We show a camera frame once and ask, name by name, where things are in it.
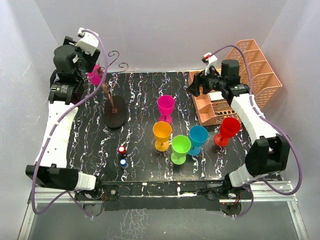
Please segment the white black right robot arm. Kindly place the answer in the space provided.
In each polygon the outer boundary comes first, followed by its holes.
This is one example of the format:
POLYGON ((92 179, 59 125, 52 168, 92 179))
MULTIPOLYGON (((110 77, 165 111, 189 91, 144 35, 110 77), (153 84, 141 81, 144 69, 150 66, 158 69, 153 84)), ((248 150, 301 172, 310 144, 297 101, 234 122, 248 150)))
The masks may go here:
POLYGON ((206 192, 224 194, 233 199, 240 194, 245 184, 269 174, 282 172, 287 167, 290 153, 288 140, 275 130, 260 111, 247 84, 241 83, 240 65, 237 60, 227 59, 221 63, 221 71, 214 67, 213 57, 204 57, 204 70, 194 74, 187 91, 195 97, 211 91, 221 92, 222 97, 235 111, 247 130, 251 148, 245 163, 237 170, 228 173, 222 186, 210 187, 206 192))

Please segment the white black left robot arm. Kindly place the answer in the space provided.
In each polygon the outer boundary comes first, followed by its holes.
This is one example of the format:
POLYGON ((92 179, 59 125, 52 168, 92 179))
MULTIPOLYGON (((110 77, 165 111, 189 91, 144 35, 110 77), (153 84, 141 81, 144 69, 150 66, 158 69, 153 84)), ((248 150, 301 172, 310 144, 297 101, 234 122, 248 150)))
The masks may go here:
POLYGON ((67 148, 74 118, 84 92, 84 80, 94 70, 100 55, 98 39, 88 33, 74 41, 66 36, 53 54, 55 70, 50 78, 49 115, 42 147, 36 163, 27 165, 25 174, 43 188, 85 191, 93 200, 103 195, 94 175, 67 168, 67 148))

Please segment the pink wine glass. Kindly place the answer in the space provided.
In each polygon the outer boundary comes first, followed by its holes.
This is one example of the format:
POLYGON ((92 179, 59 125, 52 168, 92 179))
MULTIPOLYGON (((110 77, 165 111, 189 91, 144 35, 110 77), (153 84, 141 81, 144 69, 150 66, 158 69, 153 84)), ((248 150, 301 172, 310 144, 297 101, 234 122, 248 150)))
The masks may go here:
POLYGON ((102 77, 101 77, 100 71, 101 71, 100 66, 96 64, 93 68, 93 71, 87 73, 89 82, 94 86, 98 86, 101 82, 102 77))
POLYGON ((159 121, 172 123, 171 114, 174 111, 175 99, 170 95, 163 95, 157 101, 158 111, 160 112, 159 121))

